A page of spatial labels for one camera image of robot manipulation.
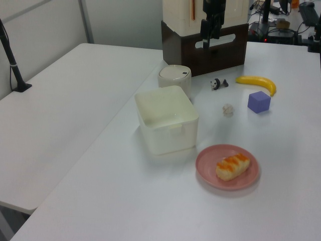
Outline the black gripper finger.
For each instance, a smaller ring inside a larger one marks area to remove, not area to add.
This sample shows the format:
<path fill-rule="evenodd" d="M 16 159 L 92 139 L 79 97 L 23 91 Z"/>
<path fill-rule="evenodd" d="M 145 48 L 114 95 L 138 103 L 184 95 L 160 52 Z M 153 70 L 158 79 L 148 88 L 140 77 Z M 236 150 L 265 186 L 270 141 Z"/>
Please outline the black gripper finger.
<path fill-rule="evenodd" d="M 211 38 L 219 39 L 220 38 L 220 29 L 221 29 L 221 15 L 216 14 L 212 17 Z"/>
<path fill-rule="evenodd" d="M 203 48 L 209 49 L 210 44 L 210 22 L 208 20 L 202 19 L 200 35 L 203 39 Z"/>

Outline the dark robot gripper body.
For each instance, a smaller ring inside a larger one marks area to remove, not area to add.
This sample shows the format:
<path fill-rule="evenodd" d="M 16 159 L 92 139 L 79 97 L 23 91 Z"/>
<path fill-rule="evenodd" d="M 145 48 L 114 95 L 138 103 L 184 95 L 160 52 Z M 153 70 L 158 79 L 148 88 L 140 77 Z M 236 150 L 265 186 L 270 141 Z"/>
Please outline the dark robot gripper body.
<path fill-rule="evenodd" d="M 225 0 L 203 0 L 203 12 L 207 20 L 216 16 L 224 17 Z"/>

